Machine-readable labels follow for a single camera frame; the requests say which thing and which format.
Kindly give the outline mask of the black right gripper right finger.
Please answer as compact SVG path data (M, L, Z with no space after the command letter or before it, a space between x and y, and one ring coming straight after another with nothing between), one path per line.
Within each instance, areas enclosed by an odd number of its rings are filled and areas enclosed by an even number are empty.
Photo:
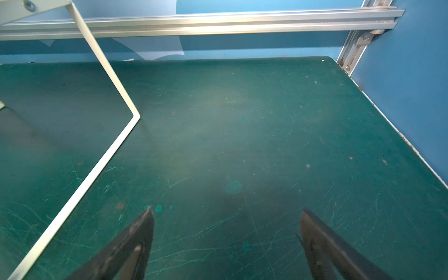
M296 234L314 280L390 280L392 277L371 263L310 210L303 210L301 232Z

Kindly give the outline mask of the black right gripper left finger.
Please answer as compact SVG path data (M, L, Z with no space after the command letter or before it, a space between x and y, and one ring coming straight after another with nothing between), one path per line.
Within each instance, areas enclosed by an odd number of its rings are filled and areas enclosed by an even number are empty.
M155 220L151 207L134 219L69 280L142 280L152 248Z

